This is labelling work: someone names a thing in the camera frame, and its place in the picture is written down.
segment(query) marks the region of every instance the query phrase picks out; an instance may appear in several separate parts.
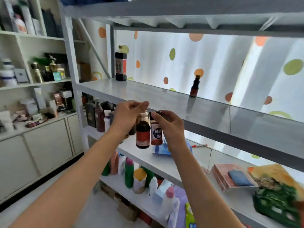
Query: blue package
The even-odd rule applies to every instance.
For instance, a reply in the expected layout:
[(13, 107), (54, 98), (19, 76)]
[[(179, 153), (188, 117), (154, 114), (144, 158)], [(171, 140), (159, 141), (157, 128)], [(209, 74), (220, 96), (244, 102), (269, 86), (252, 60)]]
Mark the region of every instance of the blue package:
[(232, 178), (237, 186), (254, 186), (246, 177), (243, 171), (232, 170), (228, 171), (229, 176)]
[[(189, 150), (192, 153), (192, 146), (190, 145), (189, 142), (186, 140), (186, 144), (189, 148)], [(153, 153), (158, 153), (158, 154), (165, 154), (165, 155), (171, 155), (171, 153), (168, 150), (168, 143), (165, 138), (163, 138), (163, 144), (160, 146), (153, 146)]]

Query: white floor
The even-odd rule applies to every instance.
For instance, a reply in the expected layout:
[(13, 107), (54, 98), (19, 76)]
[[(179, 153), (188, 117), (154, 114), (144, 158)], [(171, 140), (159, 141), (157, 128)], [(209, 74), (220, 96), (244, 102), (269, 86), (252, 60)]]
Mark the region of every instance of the white floor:
[[(48, 187), (51, 186), (62, 172), (46, 183), (30, 192), (28, 195), (11, 205), (0, 213), (0, 228), (8, 228), (14, 220), (41, 195)], [(104, 192), (98, 191), (91, 195), (80, 213), (73, 228), (147, 228), (145, 222), (137, 219), (136, 222), (127, 221), (117, 210), (118, 204), (107, 196)]]

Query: green bottle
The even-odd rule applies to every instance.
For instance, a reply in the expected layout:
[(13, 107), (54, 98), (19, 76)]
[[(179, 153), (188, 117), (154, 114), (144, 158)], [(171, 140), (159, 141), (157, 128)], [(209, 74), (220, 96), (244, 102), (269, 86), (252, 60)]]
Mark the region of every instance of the green bottle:
[(103, 172), (101, 173), (102, 176), (108, 176), (111, 172), (111, 168), (110, 168), (110, 161), (108, 161), (107, 165), (105, 166), (105, 168), (103, 169)]
[(152, 180), (152, 178), (154, 177), (154, 173), (151, 170), (148, 170), (147, 168), (145, 168), (143, 166), (141, 166), (140, 168), (142, 168), (147, 173), (145, 187), (149, 188), (149, 184), (150, 184), (150, 181)]
[(134, 162), (132, 159), (126, 159), (125, 169), (125, 184), (128, 188), (132, 188), (134, 181)]

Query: blue fabric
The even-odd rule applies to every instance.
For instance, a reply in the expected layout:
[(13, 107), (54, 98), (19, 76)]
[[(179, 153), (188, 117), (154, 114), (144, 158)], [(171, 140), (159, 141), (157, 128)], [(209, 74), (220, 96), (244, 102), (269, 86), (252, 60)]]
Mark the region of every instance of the blue fabric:
[(243, 171), (232, 170), (228, 174), (237, 186), (253, 186)]
[(61, 0), (64, 6), (68, 5), (90, 5), (104, 2), (123, 2), (128, 0)]

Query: spice jar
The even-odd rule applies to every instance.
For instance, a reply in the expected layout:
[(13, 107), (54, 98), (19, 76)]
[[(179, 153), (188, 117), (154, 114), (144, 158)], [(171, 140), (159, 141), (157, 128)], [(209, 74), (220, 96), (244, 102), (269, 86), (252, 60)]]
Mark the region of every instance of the spice jar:
[[(155, 111), (155, 113), (161, 115), (161, 111)], [(154, 120), (151, 113), (150, 114), (150, 124), (151, 124), (151, 145), (159, 146), (163, 143), (163, 131), (160, 124)]]
[(145, 110), (136, 118), (136, 146), (140, 149), (146, 149), (150, 146), (150, 122), (149, 114)]

